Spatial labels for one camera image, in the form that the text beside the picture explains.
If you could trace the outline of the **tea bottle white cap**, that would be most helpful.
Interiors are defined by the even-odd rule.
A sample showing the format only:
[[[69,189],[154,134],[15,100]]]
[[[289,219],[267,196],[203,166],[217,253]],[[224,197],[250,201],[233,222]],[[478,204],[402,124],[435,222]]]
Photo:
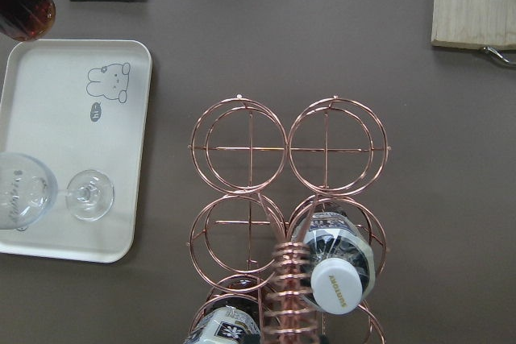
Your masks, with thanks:
[[[19,42],[47,34],[56,18],[53,0],[1,0],[1,33]]]

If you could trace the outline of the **clear wine glass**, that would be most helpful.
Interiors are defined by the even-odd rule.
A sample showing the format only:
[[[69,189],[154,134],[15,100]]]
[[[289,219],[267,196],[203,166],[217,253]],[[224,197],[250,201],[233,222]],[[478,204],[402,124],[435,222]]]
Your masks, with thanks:
[[[61,188],[54,172],[33,156],[1,153],[1,229],[25,230],[51,211],[64,198],[75,218],[93,222],[105,216],[114,204],[114,185],[104,173],[78,172]]]

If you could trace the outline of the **wooden cutting board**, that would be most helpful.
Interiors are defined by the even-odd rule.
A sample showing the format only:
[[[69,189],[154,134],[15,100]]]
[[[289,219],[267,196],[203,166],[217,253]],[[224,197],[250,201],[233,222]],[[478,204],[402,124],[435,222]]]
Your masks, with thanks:
[[[515,60],[515,0],[434,0],[431,44],[481,52],[507,68]]]

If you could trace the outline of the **cream rectangular tray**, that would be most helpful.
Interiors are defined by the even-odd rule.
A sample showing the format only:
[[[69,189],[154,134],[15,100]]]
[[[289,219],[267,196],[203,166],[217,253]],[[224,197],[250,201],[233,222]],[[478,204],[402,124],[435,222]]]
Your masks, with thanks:
[[[42,39],[12,49],[2,150],[41,160],[62,189],[80,171],[101,171],[114,184],[114,204],[84,221],[59,200],[25,231],[4,230],[2,252],[113,263],[130,250],[151,75],[151,54],[135,40]]]

